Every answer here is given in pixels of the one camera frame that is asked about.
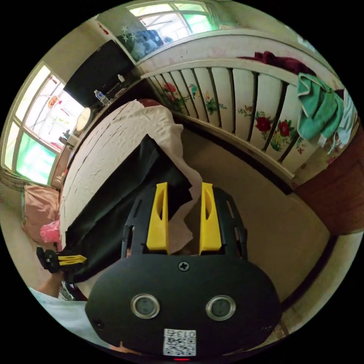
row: floor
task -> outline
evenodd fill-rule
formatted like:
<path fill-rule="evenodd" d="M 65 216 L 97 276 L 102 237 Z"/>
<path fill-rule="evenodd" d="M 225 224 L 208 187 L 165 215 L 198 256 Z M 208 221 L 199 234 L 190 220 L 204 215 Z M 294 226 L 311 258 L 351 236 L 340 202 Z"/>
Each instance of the floor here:
<path fill-rule="evenodd" d="M 184 159 L 205 182 L 232 195 L 248 229 L 249 260 L 272 279 L 284 300 L 302 282 L 320 257 L 329 233 L 316 215 L 295 195 L 284 195 L 248 164 L 223 148 L 188 131 L 182 133 Z M 36 257 L 36 245 L 20 226 L 19 213 L 0 210 L 1 228 L 10 255 L 25 283 L 36 288 L 49 276 Z M 185 252 L 195 252 L 199 239 L 200 206 L 186 223 L 194 240 Z"/>
<path fill-rule="evenodd" d="M 25 284 L 37 289 L 49 277 L 36 255 L 36 243 L 21 228 L 21 214 L 9 204 L 0 205 L 0 224 L 9 254 Z"/>

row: black tv screen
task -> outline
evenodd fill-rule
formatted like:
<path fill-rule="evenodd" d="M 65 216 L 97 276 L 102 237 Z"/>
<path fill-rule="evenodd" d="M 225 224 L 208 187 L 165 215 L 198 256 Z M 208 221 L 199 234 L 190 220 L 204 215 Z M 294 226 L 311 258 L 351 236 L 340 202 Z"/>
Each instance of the black tv screen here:
<path fill-rule="evenodd" d="M 124 51 L 110 40 L 95 51 L 73 74 L 64 87 L 83 107 L 96 102 L 95 90 L 106 93 L 118 82 L 118 74 L 126 78 L 134 64 Z"/>

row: white sleeve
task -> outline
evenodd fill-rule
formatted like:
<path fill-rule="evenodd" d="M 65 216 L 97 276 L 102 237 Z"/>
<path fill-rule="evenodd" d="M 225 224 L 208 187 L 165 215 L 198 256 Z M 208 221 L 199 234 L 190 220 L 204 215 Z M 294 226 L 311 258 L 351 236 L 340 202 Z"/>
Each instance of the white sleeve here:
<path fill-rule="evenodd" d="M 101 340 L 91 326 L 85 312 L 86 302 L 64 301 L 30 287 L 29 290 L 43 308 L 68 331 L 93 344 L 110 349 L 110 345 Z"/>

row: qr code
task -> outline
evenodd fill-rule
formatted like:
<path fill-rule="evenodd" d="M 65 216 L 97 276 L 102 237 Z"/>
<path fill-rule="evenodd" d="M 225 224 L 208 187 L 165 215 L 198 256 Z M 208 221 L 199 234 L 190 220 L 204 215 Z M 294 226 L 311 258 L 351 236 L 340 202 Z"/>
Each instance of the qr code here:
<path fill-rule="evenodd" d="M 196 331 L 165 329 L 163 355 L 196 356 Z"/>

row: screw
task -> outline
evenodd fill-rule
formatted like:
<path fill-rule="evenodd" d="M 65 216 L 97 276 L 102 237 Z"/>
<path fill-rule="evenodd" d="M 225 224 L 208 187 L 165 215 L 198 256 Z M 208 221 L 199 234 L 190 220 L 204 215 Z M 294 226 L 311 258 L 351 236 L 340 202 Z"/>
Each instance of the screw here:
<path fill-rule="evenodd" d="M 94 324 L 100 330 L 102 330 L 105 327 L 105 325 L 103 324 L 103 322 L 99 318 L 94 319 Z"/>
<path fill-rule="evenodd" d="M 267 333 L 267 332 L 269 332 L 271 330 L 271 328 L 272 328 L 272 326 L 263 326 L 262 331 Z"/>
<path fill-rule="evenodd" d="M 187 262 L 181 262 L 181 263 L 178 265 L 178 269 L 179 269 L 181 272 L 187 272 L 187 271 L 190 269 L 190 265 L 189 265 Z"/>

